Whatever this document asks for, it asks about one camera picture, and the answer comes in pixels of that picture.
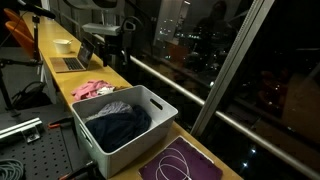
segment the coiled cable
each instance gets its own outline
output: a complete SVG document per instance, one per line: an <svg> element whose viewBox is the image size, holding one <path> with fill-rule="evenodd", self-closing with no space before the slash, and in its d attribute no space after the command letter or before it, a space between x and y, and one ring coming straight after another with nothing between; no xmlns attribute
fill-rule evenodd
<svg viewBox="0 0 320 180"><path fill-rule="evenodd" d="M179 158L179 157L177 157L177 156L173 156L173 155L164 156L164 157L159 161L159 166L158 166L158 168L157 168L157 170L156 170L156 173L155 173L156 180L158 180L158 171L160 171L162 177L164 177L166 180L170 180L170 179L164 174L164 172L162 171L162 167L164 167L164 166L173 168L173 169L177 170L178 172L180 172L181 174L183 174L183 175L185 176L185 177L183 178L183 180L192 180L192 179L191 179L191 176L190 176L190 171L189 171L189 167L188 167L187 161L186 161L186 159L184 158L184 156L181 154L181 152L178 151L178 150L175 149L175 148L167 148L166 150L176 151L176 152L182 157L182 159ZM174 159L177 159L177 160L181 161L181 162L185 165L187 172L182 171L181 169L179 169L178 167L176 167L176 166L174 166L174 165L172 165L172 164L162 163L163 160L166 159L166 158L174 158Z"/></svg>
<svg viewBox="0 0 320 180"><path fill-rule="evenodd" d="M18 160L0 160L0 179L21 180L23 177L23 171L23 164Z"/></svg>

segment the white plastic bin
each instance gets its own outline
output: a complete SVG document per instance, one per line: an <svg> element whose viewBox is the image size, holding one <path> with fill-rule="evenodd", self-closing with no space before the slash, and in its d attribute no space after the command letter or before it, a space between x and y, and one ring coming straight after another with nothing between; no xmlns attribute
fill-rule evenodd
<svg viewBox="0 0 320 180"><path fill-rule="evenodd" d="M114 101L123 101L131 106L140 105L152 118L152 122L145 133L114 152L105 153L86 128L82 119L97 113L106 104ZM177 109L144 86L134 86L111 94L79 101L73 103L71 108L80 142L82 142L91 158L98 162L99 170L105 178L113 176L163 138L168 133L174 117L178 113Z"/></svg>

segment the chair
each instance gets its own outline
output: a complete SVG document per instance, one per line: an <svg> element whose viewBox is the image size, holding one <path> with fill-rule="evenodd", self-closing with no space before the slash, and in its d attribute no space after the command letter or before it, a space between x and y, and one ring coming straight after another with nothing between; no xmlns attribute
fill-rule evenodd
<svg viewBox="0 0 320 180"><path fill-rule="evenodd" d="M26 29L24 29L21 25L17 24L14 21L8 21L5 25L7 29L12 32L13 37L30 56L30 58L33 58L34 40L25 35Z"/></svg>
<svg viewBox="0 0 320 180"><path fill-rule="evenodd" d="M20 17L19 14L17 14L15 11L9 9L9 8L4 8L4 13L8 16L8 18L11 20L11 21L14 21L16 23L18 23L21 28L23 28L24 30L22 32L24 32L24 34L26 36L28 36L30 39L33 39L26 23L24 22L24 20Z"/></svg>

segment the white cable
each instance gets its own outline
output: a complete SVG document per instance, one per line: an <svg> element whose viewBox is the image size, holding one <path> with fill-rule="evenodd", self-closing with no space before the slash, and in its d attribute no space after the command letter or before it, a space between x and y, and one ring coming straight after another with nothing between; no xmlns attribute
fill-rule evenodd
<svg viewBox="0 0 320 180"><path fill-rule="evenodd" d="M185 175L185 177L183 178L187 180L192 180L191 177L190 177L190 172L189 172L189 167L188 167L188 164L187 164L187 161L186 159L184 158L184 156L181 154L180 151L178 151L177 149L175 148L167 148L166 150L173 150L173 151L176 151L177 153L180 154L180 156L182 157L182 159L178 158L177 156L173 156L173 155L168 155L168 156L164 156L160 161L159 161L159 167L157 168L156 172L155 172L155 176L156 176L156 180L158 180L158 171L160 170L162 176L166 179L166 180L170 180L162 171L161 167L162 166L168 166L168 167L172 167L176 170L178 170L179 172L181 172L183 175ZM177 168L176 166L173 166L171 164L161 164L162 161L166 158L175 158L175 159L178 159L179 161L181 161L185 166L186 166L186 170L187 170L187 173L183 172L181 169Z"/></svg>
<svg viewBox="0 0 320 180"><path fill-rule="evenodd" d="M156 171L156 179L158 180L158 176L157 176L157 172L158 172L158 170L159 169L161 169L161 167L162 166L169 166L169 167L172 167L172 168L174 168L174 169L176 169L176 170L178 170L178 171L180 171L183 175L185 175L186 177L184 177L183 179L186 179L187 178L187 180L192 180L191 179L191 177L188 175L188 174L186 174L185 172L183 172L181 169L179 169L179 168L177 168L176 166L174 166L174 165L171 165L171 164L161 164L160 166L159 166L159 168L157 169L157 171ZM167 179L167 180L169 180L169 178L167 178L167 176L165 176L164 174L162 174L163 175L163 177L165 178L165 179Z"/></svg>

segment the glass window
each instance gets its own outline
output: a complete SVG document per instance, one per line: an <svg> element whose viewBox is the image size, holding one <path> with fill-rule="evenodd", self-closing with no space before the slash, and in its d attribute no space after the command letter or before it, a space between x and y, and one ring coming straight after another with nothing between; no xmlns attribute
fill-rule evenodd
<svg viewBox="0 0 320 180"><path fill-rule="evenodd" d="M58 0L49 0L50 10L59 11Z"/></svg>
<svg viewBox="0 0 320 180"><path fill-rule="evenodd" d="M70 18L62 15L60 25L64 27L69 33L75 35L75 30L73 29L73 23L70 21Z"/></svg>
<svg viewBox="0 0 320 180"><path fill-rule="evenodd" d="M136 5L148 17L135 11L144 27L133 35L132 54L205 100L251 4L252 0L137 0ZM121 75L177 107L177 122L191 130L201 106L147 72L136 74Z"/></svg>
<svg viewBox="0 0 320 180"><path fill-rule="evenodd" d="M276 1L218 105L219 111L318 173L320 25L315 22L319 8L313 0ZM229 165L246 179L268 177L269 169L276 172L271 179L306 178L295 176L298 172L287 165L278 166L281 160L269 152L258 159L248 157L251 147L258 146L227 126L213 116L202 138L218 156L237 154L232 159L236 165Z"/></svg>
<svg viewBox="0 0 320 180"><path fill-rule="evenodd" d="M68 6L64 1L59 1L59 10L63 16L72 19L71 9L72 8Z"/></svg>

